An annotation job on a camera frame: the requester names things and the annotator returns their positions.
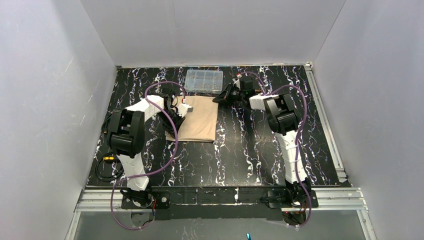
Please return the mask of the beige cloth napkin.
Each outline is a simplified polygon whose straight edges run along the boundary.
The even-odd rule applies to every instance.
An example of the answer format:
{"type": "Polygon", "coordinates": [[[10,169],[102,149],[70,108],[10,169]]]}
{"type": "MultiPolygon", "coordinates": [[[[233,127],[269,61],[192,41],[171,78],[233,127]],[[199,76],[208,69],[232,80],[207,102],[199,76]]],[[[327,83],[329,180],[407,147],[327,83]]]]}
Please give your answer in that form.
{"type": "Polygon", "coordinates": [[[176,117],[180,142],[214,142],[218,120],[218,103],[209,96],[186,96],[184,102],[193,107],[185,116],[176,117]]]}

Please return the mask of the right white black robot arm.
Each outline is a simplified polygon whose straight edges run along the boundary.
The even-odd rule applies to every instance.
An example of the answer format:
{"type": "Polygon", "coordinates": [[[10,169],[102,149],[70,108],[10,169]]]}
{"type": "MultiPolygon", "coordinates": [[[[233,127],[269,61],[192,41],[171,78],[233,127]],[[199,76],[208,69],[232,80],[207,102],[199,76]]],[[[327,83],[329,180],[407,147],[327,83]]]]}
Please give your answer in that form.
{"type": "Polygon", "coordinates": [[[221,105],[241,103],[250,110],[265,112],[268,126],[275,133],[282,150],[286,183],[290,186],[305,186],[308,176],[303,167],[298,143],[308,117],[307,100],[299,87],[291,84],[280,87],[280,89],[286,88],[292,88],[300,94],[303,101],[303,116],[297,113],[289,94],[278,94],[277,90],[264,93],[254,88],[252,81],[240,74],[212,101],[221,105]]]}

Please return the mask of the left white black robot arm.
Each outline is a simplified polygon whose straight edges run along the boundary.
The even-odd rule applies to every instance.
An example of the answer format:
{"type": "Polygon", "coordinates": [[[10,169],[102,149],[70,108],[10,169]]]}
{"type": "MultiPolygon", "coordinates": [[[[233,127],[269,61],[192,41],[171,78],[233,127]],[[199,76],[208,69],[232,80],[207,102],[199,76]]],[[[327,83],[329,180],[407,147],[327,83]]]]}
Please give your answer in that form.
{"type": "Polygon", "coordinates": [[[148,187],[150,174],[145,172],[142,160],[146,121],[159,117],[165,133],[175,138],[186,114],[193,111],[185,98],[175,105],[177,99],[173,92],[148,95],[134,105],[112,111],[106,141],[123,166],[129,189],[144,191],[148,187]]]}

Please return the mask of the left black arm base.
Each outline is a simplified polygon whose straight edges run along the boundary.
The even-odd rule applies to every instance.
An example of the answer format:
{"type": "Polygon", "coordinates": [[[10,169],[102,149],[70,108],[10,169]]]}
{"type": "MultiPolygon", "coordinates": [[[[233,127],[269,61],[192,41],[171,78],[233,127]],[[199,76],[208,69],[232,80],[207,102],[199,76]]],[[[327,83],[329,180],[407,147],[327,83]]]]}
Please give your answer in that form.
{"type": "Polygon", "coordinates": [[[126,210],[135,209],[168,209],[171,205],[171,198],[168,192],[135,192],[124,193],[121,208],[126,210]]]}

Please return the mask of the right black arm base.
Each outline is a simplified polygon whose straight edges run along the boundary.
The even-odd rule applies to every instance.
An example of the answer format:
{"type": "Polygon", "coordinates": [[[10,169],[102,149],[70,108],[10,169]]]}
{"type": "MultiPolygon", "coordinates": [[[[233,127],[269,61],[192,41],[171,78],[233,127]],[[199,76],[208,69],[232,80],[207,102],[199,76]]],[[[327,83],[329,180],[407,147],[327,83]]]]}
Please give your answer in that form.
{"type": "Polygon", "coordinates": [[[261,203],[266,204],[271,209],[280,209],[280,208],[300,208],[305,206],[308,208],[318,208],[319,202],[316,192],[311,190],[309,192],[309,198],[304,190],[291,191],[288,188],[281,189],[272,189],[268,190],[262,194],[259,198],[261,203]]]}

